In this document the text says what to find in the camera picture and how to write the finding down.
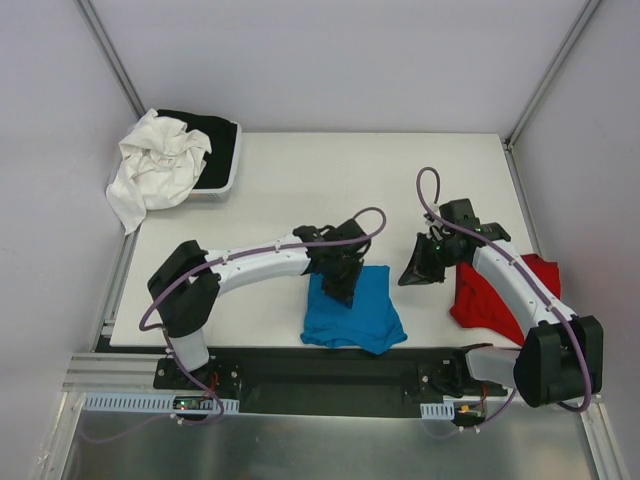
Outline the white laundry basket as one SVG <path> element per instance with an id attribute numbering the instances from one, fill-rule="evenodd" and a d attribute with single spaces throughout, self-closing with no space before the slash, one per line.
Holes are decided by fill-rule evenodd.
<path id="1" fill-rule="evenodd" d="M 150 109 L 119 143 L 121 163 L 106 196 L 115 206 L 160 210 L 197 190 L 228 190 L 242 129 L 212 115 Z"/>

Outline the black robot base mount plate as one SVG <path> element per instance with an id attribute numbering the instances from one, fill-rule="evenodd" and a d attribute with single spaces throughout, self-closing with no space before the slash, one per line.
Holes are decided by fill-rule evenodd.
<path id="1" fill-rule="evenodd" d="M 423 404 L 464 397 L 504 398 L 504 387 L 471 378 L 459 348 L 219 348 L 186 377 L 165 356 L 156 390 L 195 392 L 201 384 L 236 400 L 243 413 L 417 418 Z"/>

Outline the red t-shirt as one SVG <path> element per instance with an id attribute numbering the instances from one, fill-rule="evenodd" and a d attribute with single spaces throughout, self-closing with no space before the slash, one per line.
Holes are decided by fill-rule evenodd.
<path id="1" fill-rule="evenodd" d="M 555 296 L 561 295 L 560 269 L 537 254 L 522 256 L 526 265 Z M 525 336 L 494 288 L 471 266 L 456 266 L 454 303 L 449 313 L 462 328 L 486 328 L 522 346 Z"/>

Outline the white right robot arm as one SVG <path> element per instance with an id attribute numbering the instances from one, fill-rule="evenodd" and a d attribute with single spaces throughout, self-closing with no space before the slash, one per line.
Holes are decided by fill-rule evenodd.
<path id="1" fill-rule="evenodd" d="M 585 410 L 602 387 L 604 330 L 554 295 L 525 263 L 498 223 L 480 222 L 469 199 L 426 205 L 431 229 L 416 237 L 401 286 L 431 285 L 449 267 L 466 264 L 497 293 L 524 335 L 519 349 L 467 347 L 449 373 L 452 388 L 470 395 L 485 381 L 515 389 L 531 407 L 561 404 Z"/>

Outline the white t-shirt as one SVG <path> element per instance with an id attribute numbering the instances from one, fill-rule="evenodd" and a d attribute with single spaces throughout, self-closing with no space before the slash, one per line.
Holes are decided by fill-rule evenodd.
<path id="1" fill-rule="evenodd" d="M 129 235 L 151 210 L 173 208 L 195 187 L 212 152 L 209 136 L 150 109 L 119 142 L 121 162 L 106 198 Z"/>

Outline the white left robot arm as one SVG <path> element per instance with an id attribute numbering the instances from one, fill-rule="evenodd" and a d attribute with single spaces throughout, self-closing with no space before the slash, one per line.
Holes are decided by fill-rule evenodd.
<path id="1" fill-rule="evenodd" d="M 355 219 L 337 227 L 303 225 L 249 250 L 205 250 L 181 243 L 147 282 L 177 361 L 177 377 L 192 389 L 205 386 L 212 366 L 203 327 L 217 298 L 240 287 L 284 276 L 316 274 L 321 291 L 353 305 L 355 287 L 371 237 Z"/>

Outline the blue t-shirt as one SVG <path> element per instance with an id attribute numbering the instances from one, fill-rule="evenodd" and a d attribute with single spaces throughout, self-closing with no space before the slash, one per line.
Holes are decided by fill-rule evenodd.
<path id="1" fill-rule="evenodd" d="M 390 267 L 367 265 L 347 307 L 322 291 L 322 277 L 311 276 L 300 340 L 326 348 L 359 347 L 381 355 L 408 339 L 390 297 Z"/>

